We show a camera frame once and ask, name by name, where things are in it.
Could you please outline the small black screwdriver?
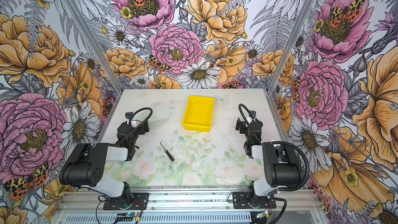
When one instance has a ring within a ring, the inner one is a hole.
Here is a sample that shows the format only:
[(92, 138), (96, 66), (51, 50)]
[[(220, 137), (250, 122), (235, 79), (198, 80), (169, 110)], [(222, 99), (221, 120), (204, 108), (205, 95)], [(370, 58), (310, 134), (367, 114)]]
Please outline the small black screwdriver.
[(172, 154), (165, 148), (165, 146), (164, 146), (162, 143), (160, 143), (160, 145), (161, 145), (161, 147), (163, 148), (164, 152), (167, 154), (168, 158), (169, 158), (172, 162), (174, 162), (175, 159), (174, 159), (174, 157), (172, 156)]

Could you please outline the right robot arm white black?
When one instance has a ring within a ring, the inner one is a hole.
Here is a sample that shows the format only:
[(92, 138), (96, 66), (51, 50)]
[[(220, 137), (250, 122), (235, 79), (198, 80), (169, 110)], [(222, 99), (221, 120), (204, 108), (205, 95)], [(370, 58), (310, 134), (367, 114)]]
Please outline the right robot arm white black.
[(246, 138), (245, 154), (263, 162), (264, 175), (252, 180), (247, 192), (233, 192), (235, 209), (275, 208), (274, 195), (299, 190), (309, 177), (309, 162), (300, 149), (282, 141), (262, 142), (263, 123), (252, 111), (245, 119), (238, 118), (236, 130)]

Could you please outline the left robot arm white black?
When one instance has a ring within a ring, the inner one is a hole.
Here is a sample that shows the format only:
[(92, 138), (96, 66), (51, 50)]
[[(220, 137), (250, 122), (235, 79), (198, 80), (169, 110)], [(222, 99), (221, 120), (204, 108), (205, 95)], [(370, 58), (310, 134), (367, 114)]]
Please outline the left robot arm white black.
[(136, 205), (143, 209), (143, 205), (133, 197), (129, 184), (107, 174), (105, 165), (107, 162), (126, 162), (133, 159), (138, 149), (138, 137), (149, 132), (148, 120), (152, 113), (150, 107), (127, 113), (126, 121), (117, 129), (118, 140), (113, 144), (76, 145), (59, 174), (60, 183), (93, 190), (116, 208), (127, 209)]

